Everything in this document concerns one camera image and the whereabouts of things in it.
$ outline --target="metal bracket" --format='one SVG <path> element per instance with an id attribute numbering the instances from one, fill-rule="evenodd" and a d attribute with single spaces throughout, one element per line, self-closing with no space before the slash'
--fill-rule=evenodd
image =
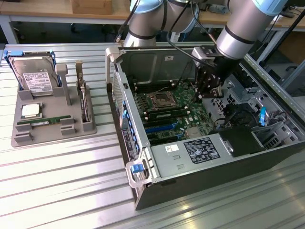
<path id="1" fill-rule="evenodd" d="M 113 63 L 120 55 L 119 47 L 109 47 L 105 50 L 106 84 L 110 83 L 110 63 Z"/>

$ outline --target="cpu processor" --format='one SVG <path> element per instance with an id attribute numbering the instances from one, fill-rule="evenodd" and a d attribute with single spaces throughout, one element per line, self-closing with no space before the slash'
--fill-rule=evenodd
<path id="1" fill-rule="evenodd" d="M 171 92 L 150 93 L 147 95 L 147 97 L 152 102 L 153 110 L 177 106 L 177 102 Z"/>

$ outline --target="white sticker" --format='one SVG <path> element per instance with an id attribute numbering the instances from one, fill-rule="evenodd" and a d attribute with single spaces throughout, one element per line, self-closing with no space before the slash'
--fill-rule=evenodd
<path id="1" fill-rule="evenodd" d="M 157 115 L 156 118 L 163 118 L 163 117 L 169 117 L 171 114 L 162 114 L 162 115 Z"/>
<path id="2" fill-rule="evenodd" d="M 52 84 L 48 73 L 24 73 L 23 77 L 29 90 L 33 93 L 52 91 Z"/>
<path id="3" fill-rule="evenodd" d="M 166 146 L 165 149 L 167 153 L 179 150 L 178 145 Z"/>
<path id="4" fill-rule="evenodd" d="M 165 57 L 165 61 L 172 61 L 173 60 L 173 56 L 166 56 Z"/>

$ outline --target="blue pcie slot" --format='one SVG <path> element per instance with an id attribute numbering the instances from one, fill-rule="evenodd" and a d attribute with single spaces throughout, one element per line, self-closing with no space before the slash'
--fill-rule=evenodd
<path id="1" fill-rule="evenodd" d="M 158 131 L 164 131 L 164 130 L 173 130 L 176 128 L 178 122 L 170 124 L 170 125 L 164 125 L 159 127 L 152 127 L 145 130 L 146 133 L 154 133 Z"/>

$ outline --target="aluminum extrusion table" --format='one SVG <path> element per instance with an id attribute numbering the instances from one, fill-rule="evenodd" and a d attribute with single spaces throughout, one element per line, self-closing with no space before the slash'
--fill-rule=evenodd
<path id="1" fill-rule="evenodd" d="M 271 170 L 135 211 L 106 96 L 104 51 L 110 45 L 115 44 L 7 45 L 8 51 L 53 49 L 57 62 L 68 65 L 70 84 L 76 80 L 75 61 L 83 60 L 98 133 L 83 140 L 12 148 L 17 81 L 2 60 L 1 229 L 305 226 L 305 153 L 296 154 Z"/>

